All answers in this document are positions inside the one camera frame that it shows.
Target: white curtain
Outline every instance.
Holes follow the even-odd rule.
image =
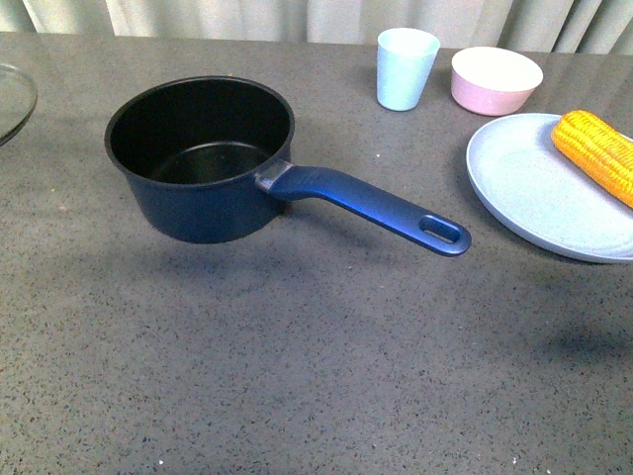
[[[0,31],[633,54],[633,0],[0,0]]]

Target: bowl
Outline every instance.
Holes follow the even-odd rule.
[[[464,109],[484,116],[516,112],[543,82],[533,60],[500,47],[467,47],[452,59],[451,94]]]

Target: cup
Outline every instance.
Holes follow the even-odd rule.
[[[378,102],[408,111],[419,102],[439,50],[439,39],[414,28],[393,28],[378,36]]]

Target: corn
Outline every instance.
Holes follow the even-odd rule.
[[[565,114],[552,141],[598,185],[633,208],[633,142],[587,111]]]

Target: saucepan handle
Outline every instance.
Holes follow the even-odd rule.
[[[460,225],[330,168],[279,160],[258,174],[256,183],[279,200],[329,201],[440,255],[460,255],[472,242],[470,233]]]

